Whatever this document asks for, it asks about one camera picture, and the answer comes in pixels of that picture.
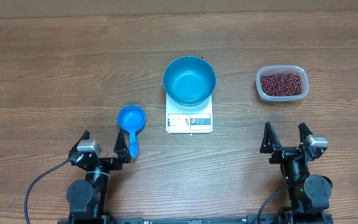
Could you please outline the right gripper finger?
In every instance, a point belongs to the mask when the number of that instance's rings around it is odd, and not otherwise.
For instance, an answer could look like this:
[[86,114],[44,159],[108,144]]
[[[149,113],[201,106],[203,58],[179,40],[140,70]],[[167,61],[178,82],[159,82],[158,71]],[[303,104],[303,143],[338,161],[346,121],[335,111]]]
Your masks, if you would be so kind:
[[266,122],[260,153],[274,153],[280,147],[281,143],[271,122]]
[[302,143],[307,142],[308,136],[313,134],[310,131],[309,127],[307,127],[306,123],[300,123],[298,125],[298,129],[299,129],[299,134],[300,134],[300,142],[302,142]]

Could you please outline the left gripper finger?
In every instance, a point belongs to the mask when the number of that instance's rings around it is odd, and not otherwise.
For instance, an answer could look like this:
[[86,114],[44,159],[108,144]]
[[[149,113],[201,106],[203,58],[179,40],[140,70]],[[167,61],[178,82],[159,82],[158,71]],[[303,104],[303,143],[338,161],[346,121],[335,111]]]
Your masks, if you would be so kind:
[[127,147],[124,130],[120,129],[117,135],[116,143],[114,146],[114,152],[117,154],[117,158],[121,163],[130,163],[131,156],[129,154],[129,149]]
[[90,132],[88,130],[85,130],[80,139],[74,144],[74,146],[70,149],[71,152],[76,151],[79,143],[82,140],[88,140],[90,138]]

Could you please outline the blue plastic measuring scoop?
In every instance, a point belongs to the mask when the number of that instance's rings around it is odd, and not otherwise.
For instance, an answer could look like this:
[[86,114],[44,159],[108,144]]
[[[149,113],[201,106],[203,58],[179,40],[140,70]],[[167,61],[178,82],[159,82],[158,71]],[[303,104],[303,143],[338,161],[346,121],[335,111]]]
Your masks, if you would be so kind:
[[143,130],[145,121],[146,115],[143,109],[137,105],[123,107],[117,116],[120,128],[129,134],[129,154],[133,159],[139,153],[136,134]]

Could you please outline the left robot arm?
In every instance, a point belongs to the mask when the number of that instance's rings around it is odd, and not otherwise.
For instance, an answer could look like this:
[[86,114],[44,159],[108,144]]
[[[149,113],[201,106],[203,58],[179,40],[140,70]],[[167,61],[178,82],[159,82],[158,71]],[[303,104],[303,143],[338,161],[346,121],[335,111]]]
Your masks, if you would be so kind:
[[130,163],[131,156],[123,130],[119,130],[114,146],[116,157],[101,157],[97,140],[85,131],[70,149],[68,161],[85,171],[83,180],[74,181],[67,189],[70,204],[68,223],[116,223],[113,215],[105,211],[110,172],[121,170]]

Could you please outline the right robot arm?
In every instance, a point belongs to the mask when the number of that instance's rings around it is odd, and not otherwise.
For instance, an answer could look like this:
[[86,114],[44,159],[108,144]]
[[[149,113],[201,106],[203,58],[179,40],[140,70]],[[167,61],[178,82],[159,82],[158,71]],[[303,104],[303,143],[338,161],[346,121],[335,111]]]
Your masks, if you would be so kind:
[[[329,198],[332,193],[332,181],[322,175],[311,175],[308,163],[320,158],[328,148],[328,141],[322,136],[314,135],[306,123],[298,125],[300,144],[285,147],[271,124],[266,122],[264,137],[260,152],[270,154],[269,163],[280,165],[286,186],[271,195],[259,208],[257,223],[332,223],[330,214],[325,214],[329,208]],[[287,192],[289,207],[280,209],[271,218],[263,217],[266,205],[278,195]]]

